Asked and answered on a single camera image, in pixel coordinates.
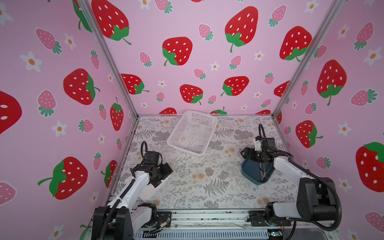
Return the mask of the dark teal plastic bin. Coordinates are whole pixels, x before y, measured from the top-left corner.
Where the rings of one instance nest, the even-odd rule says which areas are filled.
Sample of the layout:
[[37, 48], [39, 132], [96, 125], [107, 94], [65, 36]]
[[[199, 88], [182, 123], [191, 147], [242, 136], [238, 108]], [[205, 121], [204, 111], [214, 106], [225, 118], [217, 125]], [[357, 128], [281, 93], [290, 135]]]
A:
[[241, 166], [242, 175], [255, 185], [267, 183], [274, 171], [273, 165], [261, 164], [252, 160], [244, 160]]

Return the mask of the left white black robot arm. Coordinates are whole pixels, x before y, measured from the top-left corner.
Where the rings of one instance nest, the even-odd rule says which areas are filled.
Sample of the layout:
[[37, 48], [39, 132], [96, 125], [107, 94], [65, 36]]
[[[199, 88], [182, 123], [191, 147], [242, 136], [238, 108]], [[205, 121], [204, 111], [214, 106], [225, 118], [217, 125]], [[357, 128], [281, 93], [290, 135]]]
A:
[[172, 168], [163, 163], [160, 153], [148, 151], [147, 142], [141, 144], [142, 161], [131, 168], [131, 181], [107, 206], [94, 212], [92, 240], [132, 240], [141, 227], [155, 228], [148, 234], [155, 235], [171, 225], [171, 212], [158, 213], [155, 204], [142, 203], [134, 209], [140, 194], [149, 185], [159, 187]]

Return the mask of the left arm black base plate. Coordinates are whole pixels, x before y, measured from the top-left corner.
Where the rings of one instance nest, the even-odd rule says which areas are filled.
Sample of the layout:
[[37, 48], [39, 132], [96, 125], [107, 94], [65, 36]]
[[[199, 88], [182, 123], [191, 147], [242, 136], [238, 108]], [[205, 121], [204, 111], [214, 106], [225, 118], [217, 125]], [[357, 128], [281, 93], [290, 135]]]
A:
[[131, 213], [131, 220], [133, 229], [139, 228], [157, 228], [161, 224], [166, 224], [165, 227], [169, 228], [172, 221], [172, 212], [157, 212], [156, 217], [153, 217], [151, 211], [133, 211]]

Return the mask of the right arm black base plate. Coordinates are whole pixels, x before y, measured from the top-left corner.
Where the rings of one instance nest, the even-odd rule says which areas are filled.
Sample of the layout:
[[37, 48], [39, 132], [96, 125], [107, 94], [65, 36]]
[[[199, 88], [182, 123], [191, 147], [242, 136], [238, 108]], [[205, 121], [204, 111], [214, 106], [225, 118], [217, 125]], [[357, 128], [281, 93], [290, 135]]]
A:
[[265, 211], [249, 211], [247, 222], [253, 227], [289, 227], [292, 225], [287, 218], [276, 217]]

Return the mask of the white plastic mesh basket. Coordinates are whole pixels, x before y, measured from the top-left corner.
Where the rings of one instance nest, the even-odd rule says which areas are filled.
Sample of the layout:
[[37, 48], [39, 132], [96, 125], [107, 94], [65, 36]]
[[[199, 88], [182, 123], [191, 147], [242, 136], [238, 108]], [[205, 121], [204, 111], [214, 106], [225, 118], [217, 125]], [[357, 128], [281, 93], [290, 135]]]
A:
[[197, 111], [186, 111], [167, 139], [167, 144], [186, 154], [201, 157], [211, 142], [218, 118]]

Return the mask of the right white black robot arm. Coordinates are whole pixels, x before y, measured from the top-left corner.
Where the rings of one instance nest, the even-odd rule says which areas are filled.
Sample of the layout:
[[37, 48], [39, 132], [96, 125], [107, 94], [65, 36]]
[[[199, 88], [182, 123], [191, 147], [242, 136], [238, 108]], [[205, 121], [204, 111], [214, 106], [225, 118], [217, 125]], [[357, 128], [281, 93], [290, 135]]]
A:
[[255, 146], [241, 151], [244, 159], [242, 175], [252, 183], [262, 185], [275, 171], [280, 171], [298, 187], [298, 195], [291, 202], [269, 202], [261, 213], [250, 211], [247, 221], [253, 226], [306, 222], [324, 231], [335, 231], [342, 220], [342, 204], [334, 182], [299, 166], [292, 154], [276, 149], [275, 140], [266, 137], [262, 124], [258, 130]]

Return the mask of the white paper napkin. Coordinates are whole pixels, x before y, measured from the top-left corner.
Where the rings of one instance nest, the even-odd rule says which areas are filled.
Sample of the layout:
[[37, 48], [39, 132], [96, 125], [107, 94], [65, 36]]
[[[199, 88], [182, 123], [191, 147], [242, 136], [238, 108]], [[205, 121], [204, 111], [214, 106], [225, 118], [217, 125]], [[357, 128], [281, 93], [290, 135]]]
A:
[[152, 184], [147, 185], [141, 194], [139, 195], [139, 198], [143, 202], [148, 202], [148, 200], [159, 190], [161, 187], [164, 186], [164, 184], [169, 180], [170, 178], [166, 178], [165, 180], [162, 180], [162, 182], [157, 186], [154, 187]]

